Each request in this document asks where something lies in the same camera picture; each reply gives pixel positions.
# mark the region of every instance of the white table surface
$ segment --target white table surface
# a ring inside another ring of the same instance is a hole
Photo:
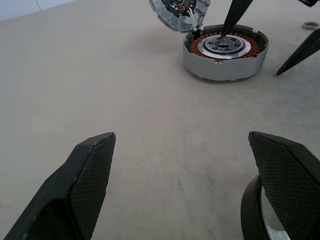
[[[212,0],[204,26],[230,0]],[[147,0],[77,0],[0,22],[0,238],[73,147],[117,136],[93,240],[242,239],[240,204],[257,174],[249,131],[320,157],[320,52],[275,73],[320,22],[320,3],[255,0],[239,22],[265,33],[262,70],[234,83],[182,65],[184,35]]]

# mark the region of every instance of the silver motor casing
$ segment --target silver motor casing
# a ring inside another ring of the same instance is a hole
[[[205,26],[201,31],[201,35],[219,33],[222,29],[223,24]],[[185,68],[199,78],[214,81],[245,79],[259,72],[269,48],[268,38],[262,32],[254,32],[253,28],[242,25],[236,25],[232,31],[255,39],[260,46],[260,53],[256,57],[235,58],[223,61],[204,58],[189,52],[189,47],[194,41],[194,36],[190,32],[185,36],[183,41],[183,64]]]

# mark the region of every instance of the textured black pad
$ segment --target textured black pad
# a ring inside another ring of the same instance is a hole
[[[78,144],[4,240],[90,240],[106,195],[115,142],[114,133],[105,133]]]
[[[291,240],[320,239],[320,162],[303,145],[251,132],[265,194]]]
[[[70,204],[85,240],[94,232],[101,206],[106,196],[114,146],[97,142],[70,192]]]

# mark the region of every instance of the metal ring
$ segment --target metal ring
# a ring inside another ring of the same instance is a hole
[[[319,29],[319,23],[307,21],[302,25],[302,27],[307,30],[317,30]]]
[[[213,59],[237,59],[237,58],[240,58],[250,52],[251,44],[246,39],[239,37],[239,36],[235,36],[235,35],[227,35],[227,37],[235,38],[235,39],[243,42],[243,45],[244,45],[243,48],[240,51],[230,53],[230,54],[213,53],[212,51],[207,50],[206,44],[205,44],[207,41],[210,41],[210,39],[216,38],[216,36],[212,36],[212,37],[207,37],[207,38],[204,38],[203,40],[201,40],[198,44],[198,50],[203,55],[210,57],[210,58],[213,58]]]

